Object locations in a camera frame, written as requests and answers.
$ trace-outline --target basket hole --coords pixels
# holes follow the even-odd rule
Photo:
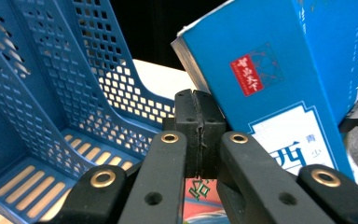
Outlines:
[[[77,138],[71,143],[71,147],[77,147],[81,143],[81,139]]]
[[[98,165],[102,165],[107,161],[107,159],[109,159],[110,156],[110,152],[104,152],[95,163],[97,163]]]
[[[102,11],[101,12],[101,16],[103,17],[103,19],[107,19],[107,14],[105,11]]]
[[[121,162],[121,158],[119,156],[115,156],[110,162],[109,165],[118,165]]]
[[[84,153],[85,151],[87,151],[87,149],[89,149],[90,146],[91,146],[90,143],[85,143],[85,144],[83,144],[83,146],[81,146],[81,147],[77,150],[77,152],[80,153],[81,155],[83,155],[83,153]]]
[[[66,136],[65,136],[65,141],[69,141],[69,140],[71,140],[73,138],[73,136],[71,135],[71,134],[67,134]]]
[[[88,159],[88,160],[91,161],[92,159],[94,159],[94,157],[95,157],[100,151],[101,151],[101,149],[98,148],[98,147],[93,148],[93,149],[91,150],[91,152],[89,152],[89,154],[87,154],[86,159]]]
[[[121,166],[121,168],[123,168],[123,170],[128,170],[128,169],[130,169],[132,167],[132,162],[130,162],[130,161],[125,161],[124,163],[123,163],[123,165]]]

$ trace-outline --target metal rivet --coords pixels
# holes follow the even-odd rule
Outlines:
[[[162,135],[161,137],[161,141],[165,143],[174,143],[177,142],[178,140],[179,140],[179,136],[174,133],[167,133]]]
[[[245,144],[248,142],[248,138],[245,135],[239,133],[234,133],[229,138],[231,139],[231,141],[238,144]]]
[[[341,185],[341,181],[336,175],[322,169],[313,170],[310,175],[316,182],[330,188],[336,188]]]
[[[98,177],[102,176],[102,175],[107,175],[107,179],[104,181],[100,181],[98,179]],[[94,188],[105,188],[108,187],[109,185],[111,185],[116,179],[116,175],[115,173],[113,173],[113,171],[111,170],[103,170],[103,171],[98,171],[97,173],[95,173],[92,178],[91,178],[91,185]]]

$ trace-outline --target white label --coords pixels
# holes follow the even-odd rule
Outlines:
[[[309,164],[334,168],[315,111],[306,111],[299,105],[253,125],[253,137],[284,170],[294,175]]]

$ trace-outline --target basket slot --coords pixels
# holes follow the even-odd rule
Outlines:
[[[123,168],[124,170],[128,170],[128,169],[130,169],[132,167],[132,162],[130,162],[130,161],[125,161],[124,163],[123,163],[123,165],[121,166],[121,168]]]
[[[26,222],[35,222],[59,203],[74,184],[73,179],[27,158],[1,176],[0,203],[16,211]]]
[[[55,215],[57,215],[58,212],[60,212],[60,209],[63,206],[63,203],[65,202],[66,197],[68,197],[69,192],[71,191],[71,189],[68,189],[62,196],[61,198],[55,203],[53,204],[49,210],[46,212],[46,214],[44,214],[39,220],[40,221],[49,221],[52,218],[55,217]]]
[[[124,120],[107,103],[57,2],[14,2],[28,23],[70,128],[142,159],[159,130]]]
[[[71,2],[75,16],[69,18],[77,18],[78,26],[73,31],[109,104],[120,115],[161,129],[162,119],[173,117],[173,101],[142,83],[109,1]]]
[[[87,137],[85,134],[78,133],[74,130],[65,129],[62,131],[62,135],[69,139],[68,143],[80,155],[89,161],[95,162],[96,164],[101,165],[113,163],[113,165],[121,166],[124,169],[123,165],[126,162],[136,164],[140,161],[125,152],[95,141],[92,138]]]

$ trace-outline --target blue plastic basket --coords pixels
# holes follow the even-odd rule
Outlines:
[[[141,161],[173,101],[142,84],[108,1],[0,1],[0,214],[41,218],[96,164]]]

